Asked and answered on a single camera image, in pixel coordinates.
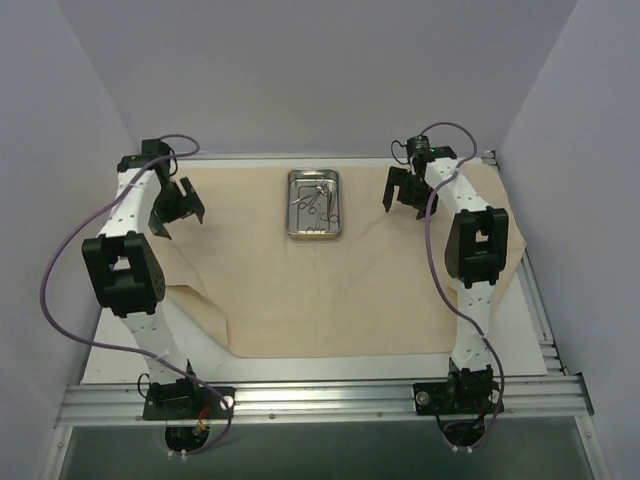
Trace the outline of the metal instrument tray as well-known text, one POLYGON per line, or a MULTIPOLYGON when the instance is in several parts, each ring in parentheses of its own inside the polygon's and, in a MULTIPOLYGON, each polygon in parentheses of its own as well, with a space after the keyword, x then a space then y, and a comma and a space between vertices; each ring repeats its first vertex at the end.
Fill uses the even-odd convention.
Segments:
POLYGON ((342 231, 340 201, 340 175, 337 170, 289 171, 286 233, 297 241, 338 238, 342 231))

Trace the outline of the steel hemostat forceps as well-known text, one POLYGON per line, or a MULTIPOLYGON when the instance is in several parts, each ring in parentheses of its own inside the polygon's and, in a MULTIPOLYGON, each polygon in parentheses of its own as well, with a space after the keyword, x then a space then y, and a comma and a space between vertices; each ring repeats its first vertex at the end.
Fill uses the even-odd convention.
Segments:
POLYGON ((320 197, 324 195, 321 187, 315 187, 308 194, 300 196, 290 202, 291 205, 295 205, 298 209, 309 209, 311 212, 315 211, 315 203, 320 197))

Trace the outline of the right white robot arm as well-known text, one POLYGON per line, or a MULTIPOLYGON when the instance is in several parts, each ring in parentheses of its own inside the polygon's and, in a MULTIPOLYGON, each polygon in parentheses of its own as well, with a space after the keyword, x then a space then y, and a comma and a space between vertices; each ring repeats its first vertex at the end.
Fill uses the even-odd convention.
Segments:
POLYGON ((480 395, 490 396, 498 389, 486 334, 493 293, 506 266, 509 215, 482 198, 451 148, 431 146, 424 134, 401 146, 406 160, 388 170, 384 209, 389 211, 398 201, 414 208, 418 220, 431 219, 439 207, 452 216, 444 266, 454 281, 457 303, 445 304, 456 315, 457 331, 443 391, 447 406, 464 413, 480 395))

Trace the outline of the beige cloth surgical wrap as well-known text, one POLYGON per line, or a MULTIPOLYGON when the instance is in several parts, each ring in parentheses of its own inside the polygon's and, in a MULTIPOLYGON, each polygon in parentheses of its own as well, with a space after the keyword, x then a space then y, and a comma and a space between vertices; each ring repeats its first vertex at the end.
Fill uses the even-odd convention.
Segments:
POLYGON ((450 351, 456 320, 444 267, 451 215, 385 210, 383 167, 340 170, 340 235, 291 238, 285 167, 192 168, 203 219, 152 237, 168 297, 242 358, 450 351))

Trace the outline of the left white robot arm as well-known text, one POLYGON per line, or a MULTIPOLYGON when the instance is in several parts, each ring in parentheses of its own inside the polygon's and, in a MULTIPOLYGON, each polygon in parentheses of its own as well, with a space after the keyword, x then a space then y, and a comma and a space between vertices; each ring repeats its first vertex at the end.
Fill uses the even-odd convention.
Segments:
POLYGON ((168 238, 166 227, 177 220, 204 218, 191 181, 176 179, 176 172, 177 154, 164 137, 144 140, 139 154, 123 157, 115 203, 98 235, 84 240, 82 256, 99 304, 123 321, 145 353, 148 403, 190 419, 202 395, 168 326, 165 275, 147 238, 168 238))

